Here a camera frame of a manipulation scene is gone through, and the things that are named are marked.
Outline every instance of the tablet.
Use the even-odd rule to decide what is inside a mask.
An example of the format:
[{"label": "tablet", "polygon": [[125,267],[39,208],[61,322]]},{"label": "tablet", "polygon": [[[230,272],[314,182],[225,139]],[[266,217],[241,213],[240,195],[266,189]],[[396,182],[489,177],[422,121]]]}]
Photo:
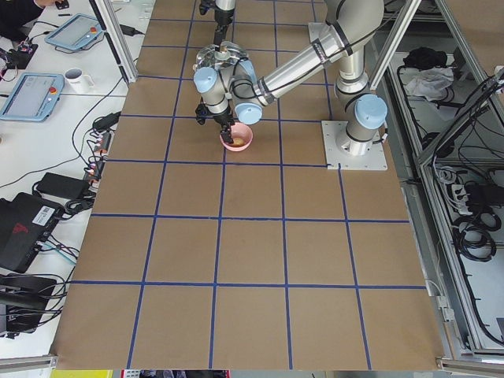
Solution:
[{"label": "tablet", "polygon": [[65,50],[78,51],[85,49],[102,34],[102,27],[96,18],[77,13],[58,29],[49,33],[45,41]]},{"label": "tablet", "polygon": [[45,120],[53,111],[64,86],[63,75],[23,73],[0,110],[0,120]]}]

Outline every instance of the white cloth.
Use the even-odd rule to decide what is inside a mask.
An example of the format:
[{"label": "white cloth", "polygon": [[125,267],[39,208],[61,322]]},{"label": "white cloth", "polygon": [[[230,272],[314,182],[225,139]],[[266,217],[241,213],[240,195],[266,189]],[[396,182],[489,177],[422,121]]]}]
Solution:
[{"label": "white cloth", "polygon": [[428,101],[442,100],[446,88],[454,82],[452,69],[426,69],[420,71],[406,86],[409,96],[425,97]]}]

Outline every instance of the metal base plate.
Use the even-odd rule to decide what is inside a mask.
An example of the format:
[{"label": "metal base plate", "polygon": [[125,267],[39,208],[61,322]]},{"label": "metal base plate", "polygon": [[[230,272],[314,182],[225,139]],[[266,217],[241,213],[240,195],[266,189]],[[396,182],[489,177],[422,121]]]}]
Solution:
[{"label": "metal base plate", "polygon": [[318,35],[321,32],[321,29],[324,27],[325,24],[322,24],[321,22],[309,22],[308,23],[308,33],[309,33],[309,41],[313,42],[315,39],[318,38]]},{"label": "metal base plate", "polygon": [[[342,152],[336,146],[336,136],[347,126],[346,121],[323,120],[322,132],[324,133],[325,160],[328,169],[338,169],[350,171],[386,171],[387,161],[385,160],[384,148],[381,143],[373,144],[368,153],[364,156],[351,156]],[[378,140],[380,135],[376,132],[373,140]]]}]

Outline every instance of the person's hand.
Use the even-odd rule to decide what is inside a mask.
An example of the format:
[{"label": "person's hand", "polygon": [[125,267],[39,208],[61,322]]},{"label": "person's hand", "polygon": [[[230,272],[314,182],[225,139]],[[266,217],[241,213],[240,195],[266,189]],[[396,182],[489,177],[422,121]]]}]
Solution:
[{"label": "person's hand", "polygon": [[55,2],[61,2],[61,0],[35,0],[35,3],[37,4],[37,6],[40,6],[42,8],[44,8],[46,6],[51,6]]}]

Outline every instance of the bowl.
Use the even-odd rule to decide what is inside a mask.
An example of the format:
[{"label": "bowl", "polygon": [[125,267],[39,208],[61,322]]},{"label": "bowl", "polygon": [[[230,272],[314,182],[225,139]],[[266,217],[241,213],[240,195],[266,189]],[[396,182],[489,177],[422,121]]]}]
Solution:
[{"label": "bowl", "polygon": [[252,129],[246,124],[236,122],[231,126],[231,137],[235,142],[234,144],[227,144],[222,137],[219,136],[220,142],[226,149],[238,152],[245,150],[252,143],[254,134],[252,133]]}]

